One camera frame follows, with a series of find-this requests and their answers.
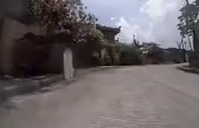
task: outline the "roof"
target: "roof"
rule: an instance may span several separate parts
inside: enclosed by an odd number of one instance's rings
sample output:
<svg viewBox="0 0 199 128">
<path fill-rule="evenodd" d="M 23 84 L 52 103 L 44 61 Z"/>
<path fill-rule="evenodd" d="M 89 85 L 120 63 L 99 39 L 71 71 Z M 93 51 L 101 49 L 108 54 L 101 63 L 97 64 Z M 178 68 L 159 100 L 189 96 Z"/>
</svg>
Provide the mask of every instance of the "roof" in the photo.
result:
<svg viewBox="0 0 199 128">
<path fill-rule="evenodd" d="M 115 35 L 117 35 L 118 33 L 121 32 L 121 27 L 119 27 L 119 28 L 112 28 L 112 27 L 107 27 L 107 26 L 102 26 L 100 24 L 97 24 L 96 28 L 99 29 L 99 30 L 101 30 L 102 32 L 112 32 Z"/>
</svg>

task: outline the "road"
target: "road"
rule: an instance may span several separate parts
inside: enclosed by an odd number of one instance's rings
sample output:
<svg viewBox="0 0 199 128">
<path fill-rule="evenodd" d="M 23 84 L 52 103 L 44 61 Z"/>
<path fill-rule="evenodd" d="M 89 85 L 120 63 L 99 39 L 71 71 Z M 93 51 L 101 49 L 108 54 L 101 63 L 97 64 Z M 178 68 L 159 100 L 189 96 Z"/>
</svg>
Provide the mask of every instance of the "road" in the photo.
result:
<svg viewBox="0 0 199 128">
<path fill-rule="evenodd" d="M 110 69 L 59 86 L 12 98 L 0 128 L 199 128 L 199 75 L 176 65 Z"/>
</svg>

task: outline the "curb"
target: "curb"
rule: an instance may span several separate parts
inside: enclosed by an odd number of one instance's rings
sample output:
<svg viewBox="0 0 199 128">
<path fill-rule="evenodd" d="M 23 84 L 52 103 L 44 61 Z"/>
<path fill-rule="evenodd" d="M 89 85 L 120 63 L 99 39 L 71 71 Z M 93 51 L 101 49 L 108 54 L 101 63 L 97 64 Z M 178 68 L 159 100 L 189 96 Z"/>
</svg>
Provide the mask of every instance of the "curb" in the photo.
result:
<svg viewBox="0 0 199 128">
<path fill-rule="evenodd" d="M 199 74 L 199 69 L 189 68 L 189 67 L 177 67 L 177 69 L 188 73 Z"/>
</svg>

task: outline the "bush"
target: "bush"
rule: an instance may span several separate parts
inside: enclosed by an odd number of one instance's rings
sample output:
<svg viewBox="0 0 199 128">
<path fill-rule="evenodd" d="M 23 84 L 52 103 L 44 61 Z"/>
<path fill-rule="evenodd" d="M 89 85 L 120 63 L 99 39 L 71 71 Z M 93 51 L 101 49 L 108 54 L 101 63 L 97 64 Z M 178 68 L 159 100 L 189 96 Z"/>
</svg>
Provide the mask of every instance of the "bush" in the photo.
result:
<svg viewBox="0 0 199 128">
<path fill-rule="evenodd" d="M 138 65 L 142 64 L 141 57 L 134 46 L 123 44 L 120 52 L 121 65 Z"/>
</svg>

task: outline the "tree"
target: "tree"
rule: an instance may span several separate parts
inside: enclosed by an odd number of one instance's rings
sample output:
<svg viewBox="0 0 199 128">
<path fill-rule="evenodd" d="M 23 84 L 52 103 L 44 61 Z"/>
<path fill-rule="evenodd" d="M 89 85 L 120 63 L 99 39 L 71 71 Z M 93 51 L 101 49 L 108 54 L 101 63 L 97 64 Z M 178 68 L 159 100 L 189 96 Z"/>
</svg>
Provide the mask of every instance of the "tree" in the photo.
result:
<svg viewBox="0 0 199 128">
<path fill-rule="evenodd" d="M 179 30 L 183 37 L 192 36 L 195 50 L 196 64 L 199 67 L 199 0 L 188 3 L 181 10 Z"/>
<path fill-rule="evenodd" d="M 81 0 L 28 0 L 28 13 L 47 34 L 71 33 L 75 42 L 83 37 L 97 21 L 93 14 L 86 13 Z"/>
</svg>

